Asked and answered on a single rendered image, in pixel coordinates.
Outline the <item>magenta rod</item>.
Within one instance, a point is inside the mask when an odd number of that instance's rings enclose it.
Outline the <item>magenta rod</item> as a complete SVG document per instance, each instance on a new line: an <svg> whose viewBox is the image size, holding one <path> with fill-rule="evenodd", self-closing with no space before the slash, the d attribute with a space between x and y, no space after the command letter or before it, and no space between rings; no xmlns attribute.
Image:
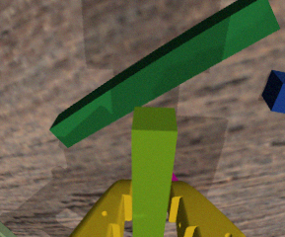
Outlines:
<svg viewBox="0 0 285 237"><path fill-rule="evenodd" d="M174 173L173 173L172 181L178 181L178 178L175 176Z"/></svg>

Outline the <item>small blue cube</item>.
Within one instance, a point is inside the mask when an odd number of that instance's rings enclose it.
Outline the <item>small blue cube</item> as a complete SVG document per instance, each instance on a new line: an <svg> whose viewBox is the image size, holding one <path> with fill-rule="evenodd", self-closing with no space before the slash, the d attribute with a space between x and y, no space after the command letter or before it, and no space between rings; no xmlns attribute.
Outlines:
<svg viewBox="0 0 285 237"><path fill-rule="evenodd" d="M285 114L285 72L271 70L261 96L272 112Z"/></svg>

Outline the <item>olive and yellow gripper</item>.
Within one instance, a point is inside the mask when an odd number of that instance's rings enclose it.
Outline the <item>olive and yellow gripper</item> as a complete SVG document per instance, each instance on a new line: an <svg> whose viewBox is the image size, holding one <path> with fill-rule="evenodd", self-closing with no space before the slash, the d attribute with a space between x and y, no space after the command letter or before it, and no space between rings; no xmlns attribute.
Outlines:
<svg viewBox="0 0 285 237"><path fill-rule="evenodd" d="M246 237L212 202L183 181L172 181L169 222L178 237ZM132 220L132 180L113 183L69 237L123 237L124 222Z"/></svg>

